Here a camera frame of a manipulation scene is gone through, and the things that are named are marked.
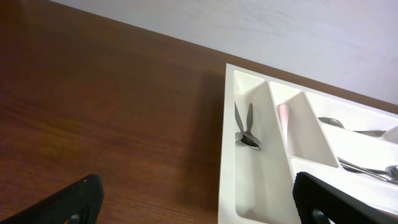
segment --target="wood grain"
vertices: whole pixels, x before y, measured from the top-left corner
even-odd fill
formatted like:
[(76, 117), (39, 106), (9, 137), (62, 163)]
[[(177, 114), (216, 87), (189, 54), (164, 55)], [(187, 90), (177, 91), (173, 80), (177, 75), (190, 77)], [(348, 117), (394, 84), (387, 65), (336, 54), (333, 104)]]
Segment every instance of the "wood grain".
[(398, 113), (53, 2), (0, 1), (0, 219), (96, 173), (98, 223), (216, 223), (226, 63)]

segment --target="metal fork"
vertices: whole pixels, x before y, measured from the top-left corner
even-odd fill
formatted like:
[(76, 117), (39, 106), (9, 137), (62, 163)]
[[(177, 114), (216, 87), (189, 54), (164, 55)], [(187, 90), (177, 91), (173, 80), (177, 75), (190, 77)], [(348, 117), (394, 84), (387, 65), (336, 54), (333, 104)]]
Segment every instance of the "metal fork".
[[(324, 118), (324, 117), (320, 117), (318, 118), (321, 122), (326, 123), (326, 124), (330, 124), (339, 128), (344, 128), (343, 124), (335, 119), (335, 118)], [(368, 136), (372, 136), (372, 137), (381, 137), (384, 133), (386, 133), (386, 131), (381, 131), (381, 130), (371, 130), (371, 131), (355, 131), (357, 133), (361, 133), (361, 134), (365, 134)]]

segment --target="utensil organizer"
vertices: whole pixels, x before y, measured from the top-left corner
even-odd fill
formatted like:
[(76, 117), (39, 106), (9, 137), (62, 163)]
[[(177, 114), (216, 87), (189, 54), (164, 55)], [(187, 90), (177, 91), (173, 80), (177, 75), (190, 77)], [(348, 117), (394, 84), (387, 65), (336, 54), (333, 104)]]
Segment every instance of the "utensil organizer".
[[(234, 102), (245, 129), (253, 104), (252, 133), (261, 151), (240, 141)], [(277, 112), (282, 103), (289, 107), (287, 137)], [(340, 120), (346, 129), (321, 123), (321, 116)], [(348, 172), (337, 158), (380, 170), (398, 165), (398, 142), (390, 141), (398, 136), (383, 139), (349, 131), (397, 127), (396, 114), (227, 65), (218, 223), (300, 223), (292, 188), (301, 171), (398, 214), (398, 185)]]

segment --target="brown wooden surface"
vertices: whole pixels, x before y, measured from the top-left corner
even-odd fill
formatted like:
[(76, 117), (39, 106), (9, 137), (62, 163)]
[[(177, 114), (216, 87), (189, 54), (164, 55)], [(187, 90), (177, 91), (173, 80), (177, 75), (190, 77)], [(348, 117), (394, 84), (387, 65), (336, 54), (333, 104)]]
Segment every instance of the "brown wooden surface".
[(98, 223), (216, 223), (226, 63), (398, 113), (52, 2), (0, 1), (0, 219), (97, 173)]

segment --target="white backdrop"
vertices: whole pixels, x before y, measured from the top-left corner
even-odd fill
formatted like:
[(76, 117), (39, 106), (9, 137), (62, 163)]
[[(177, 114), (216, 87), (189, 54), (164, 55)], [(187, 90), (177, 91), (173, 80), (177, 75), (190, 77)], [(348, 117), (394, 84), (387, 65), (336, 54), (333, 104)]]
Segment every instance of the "white backdrop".
[(54, 0), (398, 104), (397, 0)]

